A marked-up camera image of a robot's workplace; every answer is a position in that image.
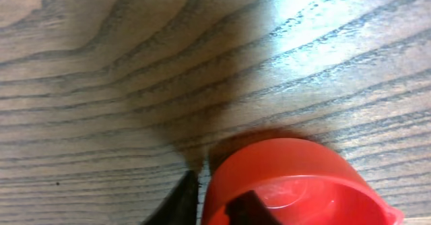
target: wooden surface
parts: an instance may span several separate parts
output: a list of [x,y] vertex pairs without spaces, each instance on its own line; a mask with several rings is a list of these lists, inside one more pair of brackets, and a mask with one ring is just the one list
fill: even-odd
[[0,0],[0,224],[136,225],[270,137],[431,224],[430,97],[431,0]]

